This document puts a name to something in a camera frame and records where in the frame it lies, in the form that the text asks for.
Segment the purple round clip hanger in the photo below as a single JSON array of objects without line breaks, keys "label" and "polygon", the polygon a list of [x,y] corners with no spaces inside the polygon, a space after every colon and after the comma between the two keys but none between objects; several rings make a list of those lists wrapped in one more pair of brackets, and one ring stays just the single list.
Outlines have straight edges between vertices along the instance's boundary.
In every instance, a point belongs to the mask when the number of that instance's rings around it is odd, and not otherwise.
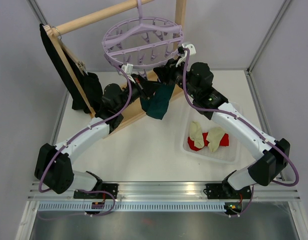
[{"label": "purple round clip hanger", "polygon": [[183,43],[182,26],[163,17],[144,16],[137,1],[138,16],[121,21],[104,35],[104,57],[112,66],[132,66],[151,70],[177,55],[174,48]]}]

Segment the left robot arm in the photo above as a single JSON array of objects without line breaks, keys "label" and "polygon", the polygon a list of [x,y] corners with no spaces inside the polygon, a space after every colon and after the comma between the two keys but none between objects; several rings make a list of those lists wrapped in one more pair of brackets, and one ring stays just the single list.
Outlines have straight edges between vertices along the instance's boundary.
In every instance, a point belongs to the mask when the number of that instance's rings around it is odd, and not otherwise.
[{"label": "left robot arm", "polygon": [[62,194],[72,189],[96,199],[103,191],[102,180],[90,171],[74,171],[72,164],[95,142],[110,135],[122,122],[123,110],[138,98],[149,99],[161,82],[139,74],[128,77],[127,86],[112,83],[104,88],[100,110],[88,125],[72,137],[56,144],[44,144],[39,151],[35,177],[41,193]]}]

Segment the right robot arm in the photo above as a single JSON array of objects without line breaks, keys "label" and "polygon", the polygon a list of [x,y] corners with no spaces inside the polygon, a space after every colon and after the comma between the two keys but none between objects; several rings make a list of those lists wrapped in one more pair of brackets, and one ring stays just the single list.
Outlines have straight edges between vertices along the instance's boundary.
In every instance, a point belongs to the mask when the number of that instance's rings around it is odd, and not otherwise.
[{"label": "right robot arm", "polygon": [[232,198],[240,190],[255,184],[267,186],[288,165],[290,143],[276,140],[252,125],[228,99],[213,86],[214,75],[208,64],[194,63],[189,70],[184,63],[169,60],[166,65],[154,68],[160,82],[174,83],[191,97],[193,108],[233,135],[251,153],[255,161],[230,173],[222,181],[222,192]]}]

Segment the black shorts on hanger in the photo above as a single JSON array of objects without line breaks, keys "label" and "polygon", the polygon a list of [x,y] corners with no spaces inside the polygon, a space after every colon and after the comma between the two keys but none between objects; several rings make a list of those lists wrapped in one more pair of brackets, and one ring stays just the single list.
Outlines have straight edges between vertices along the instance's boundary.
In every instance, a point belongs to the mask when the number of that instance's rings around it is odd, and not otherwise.
[{"label": "black shorts on hanger", "polygon": [[[71,76],[67,72],[60,56],[58,55],[51,40],[46,34],[43,26],[43,24],[40,24],[40,33],[43,45],[61,80],[63,81],[64,85],[66,86],[68,92],[73,99],[72,109],[83,110],[86,114],[90,114],[91,112],[89,111],[87,105],[81,97],[77,87],[73,83]],[[98,76],[92,72],[88,72],[88,75],[86,75],[85,73],[81,74],[81,72],[79,71],[75,63],[69,58],[69,56],[67,56],[66,54],[65,56],[68,59],[68,62],[70,63],[70,66],[73,69],[81,87],[83,88],[86,97],[90,103],[90,106],[94,109],[95,113],[97,113],[102,105],[103,95],[103,90],[99,82]]]}]

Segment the cream sock left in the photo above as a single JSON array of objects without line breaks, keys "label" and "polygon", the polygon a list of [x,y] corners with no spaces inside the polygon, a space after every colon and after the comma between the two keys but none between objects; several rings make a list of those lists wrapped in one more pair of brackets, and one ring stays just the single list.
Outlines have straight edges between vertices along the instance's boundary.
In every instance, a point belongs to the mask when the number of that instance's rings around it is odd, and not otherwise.
[{"label": "cream sock left", "polygon": [[201,125],[199,122],[192,121],[189,125],[189,137],[192,141],[194,141],[194,146],[196,148],[203,148],[204,144],[204,137],[202,134]]}]

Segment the cream sock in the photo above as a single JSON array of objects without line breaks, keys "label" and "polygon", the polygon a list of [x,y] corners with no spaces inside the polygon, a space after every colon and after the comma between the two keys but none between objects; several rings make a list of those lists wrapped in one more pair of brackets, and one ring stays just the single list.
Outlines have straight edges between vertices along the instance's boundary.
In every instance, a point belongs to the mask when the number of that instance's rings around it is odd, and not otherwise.
[{"label": "cream sock", "polygon": [[194,141],[194,146],[196,148],[203,148],[204,144],[204,137],[202,134],[201,125],[199,122],[192,121],[189,125],[189,137],[192,141]]},{"label": "cream sock", "polygon": [[212,153],[219,148],[219,143],[224,134],[225,131],[221,127],[214,127],[208,132],[207,140],[210,142],[208,148]]}]

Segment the white plastic basket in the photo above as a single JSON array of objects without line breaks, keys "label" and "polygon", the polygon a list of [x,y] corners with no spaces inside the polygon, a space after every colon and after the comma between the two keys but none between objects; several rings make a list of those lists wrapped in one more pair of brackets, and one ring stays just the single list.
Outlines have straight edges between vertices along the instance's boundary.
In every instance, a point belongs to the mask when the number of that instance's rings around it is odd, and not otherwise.
[{"label": "white plastic basket", "polygon": [[224,127],[187,106],[180,149],[204,161],[232,165],[240,158],[240,143]]}]

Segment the cream sock right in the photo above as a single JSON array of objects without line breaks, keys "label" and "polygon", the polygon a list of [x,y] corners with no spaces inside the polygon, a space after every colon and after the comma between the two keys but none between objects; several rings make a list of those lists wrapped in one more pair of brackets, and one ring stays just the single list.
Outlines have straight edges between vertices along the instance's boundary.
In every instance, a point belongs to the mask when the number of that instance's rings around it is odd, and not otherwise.
[{"label": "cream sock right", "polygon": [[207,140],[210,142],[208,148],[212,153],[219,148],[219,143],[224,134],[225,131],[221,127],[214,127],[208,132]]}]

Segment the red sock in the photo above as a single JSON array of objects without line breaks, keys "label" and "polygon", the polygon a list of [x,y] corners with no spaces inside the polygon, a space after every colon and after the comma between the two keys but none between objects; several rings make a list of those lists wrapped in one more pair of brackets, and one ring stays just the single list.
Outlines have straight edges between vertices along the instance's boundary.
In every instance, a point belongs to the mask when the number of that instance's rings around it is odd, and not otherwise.
[{"label": "red sock", "polygon": [[[203,134],[203,138],[204,138],[204,147],[208,147],[209,145],[209,141],[207,140],[207,136],[208,136],[208,132],[204,132]],[[198,148],[194,145],[194,141],[190,139],[190,137],[187,138],[187,142],[188,142],[188,145],[189,145],[189,148],[191,150],[194,150],[194,151],[199,151],[202,149],[201,148]],[[219,146],[220,147],[228,147],[229,146],[229,135],[227,133],[224,134],[224,136],[222,137],[220,143],[219,143]]]}]

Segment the wooden rack top rod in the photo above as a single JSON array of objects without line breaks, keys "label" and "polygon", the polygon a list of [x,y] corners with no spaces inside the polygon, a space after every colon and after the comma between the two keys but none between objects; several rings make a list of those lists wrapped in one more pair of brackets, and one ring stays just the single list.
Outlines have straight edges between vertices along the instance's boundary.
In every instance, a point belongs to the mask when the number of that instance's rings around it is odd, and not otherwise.
[{"label": "wooden rack top rod", "polygon": [[120,13],[126,12],[128,10],[131,10],[133,8],[138,7],[138,1],[137,0],[127,0],[124,2],[121,2],[119,4],[110,6],[108,8],[99,10],[97,12],[88,14],[86,16],[77,18],[75,20],[72,20],[70,22],[61,24],[59,26],[53,27],[52,32],[55,36],[62,36],[64,34],[70,33],[72,31],[78,30],[80,28],[83,28],[85,26],[94,24],[96,22],[99,22],[101,20],[107,19],[109,17],[118,15]]}]

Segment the wooden rack right post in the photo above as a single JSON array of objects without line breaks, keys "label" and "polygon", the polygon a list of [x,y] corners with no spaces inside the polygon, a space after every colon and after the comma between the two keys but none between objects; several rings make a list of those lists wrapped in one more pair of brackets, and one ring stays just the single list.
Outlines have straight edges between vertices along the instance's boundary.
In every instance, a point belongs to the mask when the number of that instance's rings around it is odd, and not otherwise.
[{"label": "wooden rack right post", "polygon": [[175,6],[175,23],[184,28],[187,0],[177,0]]}]

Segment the wooden rack post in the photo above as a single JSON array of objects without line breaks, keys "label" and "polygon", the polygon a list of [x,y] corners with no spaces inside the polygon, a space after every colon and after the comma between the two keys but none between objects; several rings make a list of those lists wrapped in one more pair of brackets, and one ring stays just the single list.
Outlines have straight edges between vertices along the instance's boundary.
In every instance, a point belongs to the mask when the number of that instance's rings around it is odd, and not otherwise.
[{"label": "wooden rack post", "polygon": [[71,79],[73,81],[73,83],[75,84],[75,86],[77,87],[81,97],[83,98],[85,104],[87,105],[89,111],[91,112],[90,113],[90,116],[91,118],[93,118],[95,116],[95,111],[94,109],[90,106],[90,103],[86,97],[86,94],[83,90],[83,88],[81,87],[73,69],[71,68],[70,66],[70,63],[68,62],[68,59],[66,58],[65,56],[65,52],[64,52],[64,49],[65,49],[65,45],[62,43],[62,41],[60,39],[58,39],[54,34],[53,34],[53,31],[52,31],[52,28],[49,26],[49,25],[45,25],[44,26],[44,30],[46,32],[46,34],[48,35],[49,39],[51,40],[53,46],[55,47],[58,55],[60,56],[67,72],[69,73],[69,75],[71,76]]},{"label": "wooden rack post", "polygon": [[177,0],[175,6],[175,23],[184,28],[187,0]]}]

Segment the wooden rack left post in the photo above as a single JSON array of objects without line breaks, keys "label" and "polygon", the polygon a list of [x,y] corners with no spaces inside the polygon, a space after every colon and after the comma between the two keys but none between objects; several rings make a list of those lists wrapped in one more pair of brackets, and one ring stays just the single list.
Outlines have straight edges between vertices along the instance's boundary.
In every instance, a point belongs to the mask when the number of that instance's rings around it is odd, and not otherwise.
[{"label": "wooden rack left post", "polygon": [[69,73],[69,75],[71,76],[71,79],[73,81],[73,83],[75,84],[75,86],[77,87],[81,97],[83,98],[85,104],[87,105],[89,111],[91,112],[90,113],[90,116],[91,118],[93,118],[95,116],[95,111],[94,109],[90,106],[90,103],[86,97],[86,94],[83,90],[83,88],[81,87],[73,69],[71,68],[70,66],[70,63],[68,62],[68,59],[66,58],[65,56],[65,52],[64,52],[64,49],[65,49],[65,45],[62,43],[62,41],[60,39],[58,39],[54,34],[53,34],[53,31],[52,31],[52,28],[49,26],[49,25],[45,25],[44,26],[44,30],[46,32],[46,34],[48,35],[49,39],[51,40],[53,46],[55,47],[58,55],[60,56],[67,72]]}]

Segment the aluminium mounting rail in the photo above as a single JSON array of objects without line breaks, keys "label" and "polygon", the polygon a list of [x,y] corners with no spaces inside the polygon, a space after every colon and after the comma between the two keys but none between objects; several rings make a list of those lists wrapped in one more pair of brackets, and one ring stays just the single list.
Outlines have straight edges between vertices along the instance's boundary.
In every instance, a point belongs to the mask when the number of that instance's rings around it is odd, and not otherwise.
[{"label": "aluminium mounting rail", "polygon": [[[207,181],[121,181],[114,190],[117,200],[128,202],[140,201],[204,201],[207,200],[203,189]],[[300,196],[295,187],[270,183],[268,186],[255,185],[253,200],[258,202],[299,202]],[[30,186],[28,201],[70,201],[74,199],[74,190],[62,194],[52,191],[40,193],[38,182]]]}]

